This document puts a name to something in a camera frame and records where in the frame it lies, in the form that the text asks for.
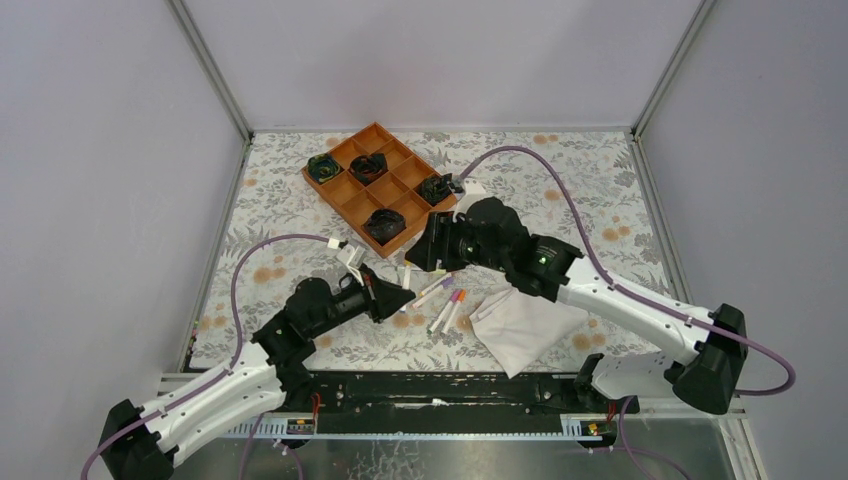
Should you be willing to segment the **white marker pen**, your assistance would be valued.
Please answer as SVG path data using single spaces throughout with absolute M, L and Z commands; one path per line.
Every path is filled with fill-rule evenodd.
M 451 278 L 452 278 L 451 273 L 445 273 L 444 275 L 437 278 L 434 282 L 432 282 L 431 284 L 429 284 L 425 288 L 423 288 L 420 292 L 420 295 L 421 296 L 427 295 L 429 292 L 433 291 L 438 286 L 442 285 L 446 280 L 451 279 Z
M 453 322 L 456 320 L 456 317 L 458 316 L 461 304 L 462 304 L 462 302 L 461 303 L 457 302 L 457 301 L 452 302 L 452 307 L 449 310 L 449 314 L 448 314 L 446 320 L 444 321 L 444 324 L 443 324 L 442 329 L 441 329 L 441 333 L 443 335 L 446 335 L 448 333 Z
M 448 316 L 448 314 L 449 314 L 449 310 L 450 310 L 450 309 L 451 309 L 451 307 L 452 307 L 452 302 L 450 302 L 449 300 L 446 302 L 446 304 L 445 304 L 445 305 L 442 307 L 442 309 L 439 311 L 439 313 L 438 313 L 438 315 L 437 315 L 436 319 L 435 319 L 434 321 L 432 321 L 432 322 L 428 325 L 428 327 L 427 327 L 427 333 L 428 333 L 428 334 L 433 334 L 433 333 L 435 333 L 435 332 L 436 332 L 436 330 L 437 330 L 437 329 L 439 328 L 439 326 L 441 325 L 441 323 L 442 323 L 442 322 L 445 320 L 445 318 Z

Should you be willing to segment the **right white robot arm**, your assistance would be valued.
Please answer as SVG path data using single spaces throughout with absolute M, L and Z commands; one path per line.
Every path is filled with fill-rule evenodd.
M 680 303 L 607 274 L 578 247 L 530 233 L 517 212 L 494 197 L 464 213 L 429 214 L 405 258 L 424 271 L 470 265 L 498 271 L 524 294 L 599 315 L 660 349 L 659 359 L 634 377 L 625 375 L 621 361 L 591 356 L 578 375 L 591 399 L 674 394 L 709 414 L 730 408 L 748 355 L 745 316 L 734 306 Z

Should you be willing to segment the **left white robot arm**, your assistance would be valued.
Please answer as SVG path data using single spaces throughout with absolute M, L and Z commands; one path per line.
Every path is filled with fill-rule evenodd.
M 337 289 L 321 278 L 301 281 L 235 359 L 140 406 L 128 399 L 113 406 L 85 465 L 100 459 L 115 479 L 170 478 L 238 424 L 282 406 L 310 406 L 315 386 L 304 362 L 316 338 L 361 315 L 381 323 L 416 296 L 367 265 L 346 274 Z

